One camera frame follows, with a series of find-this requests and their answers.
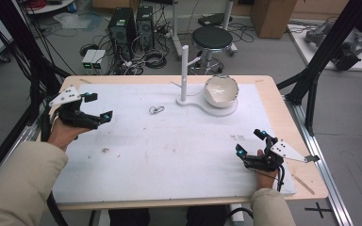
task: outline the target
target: black cross mark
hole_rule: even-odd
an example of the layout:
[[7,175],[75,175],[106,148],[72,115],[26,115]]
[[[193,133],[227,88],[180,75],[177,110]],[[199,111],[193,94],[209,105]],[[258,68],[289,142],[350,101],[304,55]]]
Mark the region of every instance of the black cross mark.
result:
[[322,212],[332,212],[332,209],[321,209],[318,202],[316,202],[317,208],[305,208],[305,211],[319,211],[320,217],[324,218]]

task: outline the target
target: bowl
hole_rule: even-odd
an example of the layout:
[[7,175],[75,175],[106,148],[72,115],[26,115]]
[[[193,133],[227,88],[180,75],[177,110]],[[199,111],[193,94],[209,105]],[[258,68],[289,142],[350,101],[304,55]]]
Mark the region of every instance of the bowl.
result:
[[205,99],[213,106],[228,107],[238,97],[238,84],[229,76],[213,76],[206,81]]

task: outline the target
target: cardboard box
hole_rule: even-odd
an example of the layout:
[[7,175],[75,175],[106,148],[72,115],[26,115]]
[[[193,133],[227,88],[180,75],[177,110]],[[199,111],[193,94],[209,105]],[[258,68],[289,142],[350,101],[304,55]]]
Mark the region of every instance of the cardboard box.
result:
[[281,39],[297,0],[255,0],[251,22],[259,38]]
[[140,5],[140,0],[92,0],[92,6],[110,11],[113,8],[132,8],[134,13]]

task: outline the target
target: chair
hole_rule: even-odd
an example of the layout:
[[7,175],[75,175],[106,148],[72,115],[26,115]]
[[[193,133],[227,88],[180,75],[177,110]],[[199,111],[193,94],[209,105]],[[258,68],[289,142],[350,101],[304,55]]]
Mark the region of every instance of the chair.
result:
[[194,74],[222,75],[223,65],[212,54],[228,50],[232,41],[232,35],[228,31],[216,26],[203,26],[194,30],[192,44],[201,50],[198,57],[201,54],[204,56],[190,68],[190,71]]

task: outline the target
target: beige sleeve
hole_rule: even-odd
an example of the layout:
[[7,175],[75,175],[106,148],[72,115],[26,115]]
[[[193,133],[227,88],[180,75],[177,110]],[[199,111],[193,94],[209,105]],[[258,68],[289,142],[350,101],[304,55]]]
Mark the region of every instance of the beige sleeve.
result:
[[293,226],[295,221],[287,202],[273,189],[262,188],[252,196],[251,208],[255,226]]
[[49,143],[24,142],[0,167],[0,225],[38,225],[68,160]]

